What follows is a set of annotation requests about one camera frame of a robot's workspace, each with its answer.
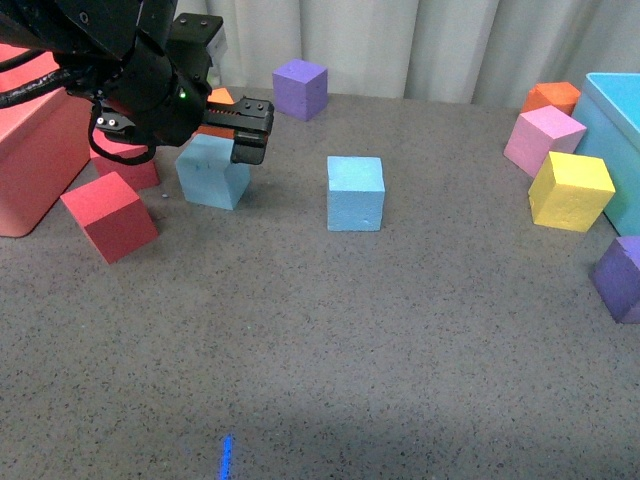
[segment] foam block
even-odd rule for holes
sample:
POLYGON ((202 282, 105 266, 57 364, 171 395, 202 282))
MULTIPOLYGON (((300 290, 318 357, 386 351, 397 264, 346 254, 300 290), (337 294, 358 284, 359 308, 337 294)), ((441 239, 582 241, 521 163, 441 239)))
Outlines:
POLYGON ((569 82, 538 83, 529 90, 520 113, 553 105, 561 112, 571 115, 578 98, 580 98, 580 90, 569 82))
POLYGON ((294 59, 273 72, 275 109, 305 122, 329 101, 326 67, 294 59))
POLYGON ((640 237, 616 238, 591 280, 616 322, 640 323, 640 237))
POLYGON ((328 157, 327 170, 327 228, 380 230, 385 195, 380 158, 328 157))
MULTIPOLYGON (((214 103, 223 103, 225 105, 233 105, 234 103, 236 103, 229 93, 229 90, 227 90, 226 88, 216 88, 211 92, 207 100, 214 103)), ((196 133, 233 139, 234 130, 233 128, 209 127, 207 125, 201 125, 196 133)))
POLYGON ((111 172, 60 199, 107 263, 113 263, 158 236, 138 194, 111 172))
POLYGON ((504 156, 535 177, 550 151, 573 153, 586 127, 555 107, 521 113, 504 156))
MULTIPOLYGON (((107 152, 125 158, 136 157, 147 151, 147 147, 145 146, 111 142, 104 136, 104 133, 100 131, 95 131, 93 138, 98 145, 107 152)), ((135 191, 160 185, 158 170, 156 169, 156 164, 153 159, 140 165, 123 165, 122 163, 108 160, 92 150, 91 162, 96 167, 100 176, 107 175, 111 172, 118 172, 122 179, 135 191)))
POLYGON ((533 223, 586 232, 614 193, 601 158, 549 152, 529 189, 533 223))
MULTIPOLYGON (((0 61, 23 53, 0 44, 0 61)), ((5 92, 59 68, 51 53, 0 74, 5 92)), ((0 113, 0 236, 31 232, 89 161, 86 100, 58 89, 0 113)))
POLYGON ((233 210, 251 181, 249 165, 231 163, 233 140, 196 135, 176 160, 189 202, 233 210))

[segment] light blue container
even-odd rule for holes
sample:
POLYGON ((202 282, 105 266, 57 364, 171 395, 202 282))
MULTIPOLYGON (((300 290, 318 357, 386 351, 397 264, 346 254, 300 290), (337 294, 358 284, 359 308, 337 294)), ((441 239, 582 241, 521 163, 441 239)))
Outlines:
POLYGON ((605 214, 640 235, 640 74, 588 74, 572 116, 587 127, 575 153, 602 158, 616 188, 605 214))

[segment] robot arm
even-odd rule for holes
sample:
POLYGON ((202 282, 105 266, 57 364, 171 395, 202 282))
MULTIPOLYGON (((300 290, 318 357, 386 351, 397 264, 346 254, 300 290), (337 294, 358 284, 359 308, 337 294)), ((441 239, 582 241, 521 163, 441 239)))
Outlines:
POLYGON ((33 49, 29 55, 51 51, 60 65, 0 94, 0 108, 64 87, 93 103, 90 141, 112 160, 147 161, 156 146, 182 145, 200 125, 213 125, 235 129, 232 161, 262 163, 273 105, 207 102, 206 47, 222 18, 182 14, 174 21, 175 9, 172 0, 0 0, 0 42, 33 49), (149 152, 134 159, 104 152, 93 141, 96 126, 111 140, 147 145, 149 152))

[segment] red container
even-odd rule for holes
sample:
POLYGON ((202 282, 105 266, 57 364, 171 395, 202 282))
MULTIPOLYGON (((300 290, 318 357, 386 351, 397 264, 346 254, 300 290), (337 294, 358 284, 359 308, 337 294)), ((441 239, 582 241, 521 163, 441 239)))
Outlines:
MULTIPOLYGON (((0 44, 0 61, 24 49, 0 44)), ((58 68, 51 54, 0 73, 7 91, 58 68)), ((91 104, 58 89, 0 110, 0 236, 31 232, 89 161, 91 104)))

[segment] white curtain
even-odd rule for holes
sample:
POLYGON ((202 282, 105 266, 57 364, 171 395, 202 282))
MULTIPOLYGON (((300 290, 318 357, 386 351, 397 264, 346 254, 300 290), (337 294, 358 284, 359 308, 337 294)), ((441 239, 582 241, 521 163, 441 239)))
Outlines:
POLYGON ((538 82, 640 71, 637 0, 180 0, 225 21, 230 86, 272 86, 292 58, 329 91, 518 107, 538 82))

